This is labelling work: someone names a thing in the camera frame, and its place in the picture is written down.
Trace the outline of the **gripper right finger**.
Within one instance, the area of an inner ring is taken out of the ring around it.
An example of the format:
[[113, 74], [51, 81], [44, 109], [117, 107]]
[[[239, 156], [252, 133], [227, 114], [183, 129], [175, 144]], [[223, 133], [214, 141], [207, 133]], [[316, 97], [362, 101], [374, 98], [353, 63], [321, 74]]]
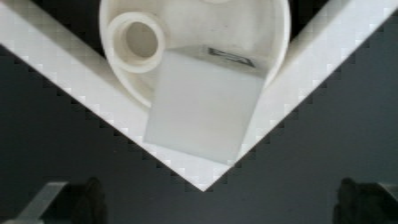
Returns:
[[332, 224], [398, 224], [398, 200], [378, 183], [341, 180]]

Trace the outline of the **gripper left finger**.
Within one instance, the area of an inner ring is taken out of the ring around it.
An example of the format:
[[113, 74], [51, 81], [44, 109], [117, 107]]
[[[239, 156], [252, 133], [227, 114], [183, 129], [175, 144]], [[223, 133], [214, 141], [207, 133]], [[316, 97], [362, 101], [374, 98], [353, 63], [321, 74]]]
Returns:
[[106, 224], [104, 191], [99, 179], [83, 185], [44, 184], [28, 204], [5, 224]]

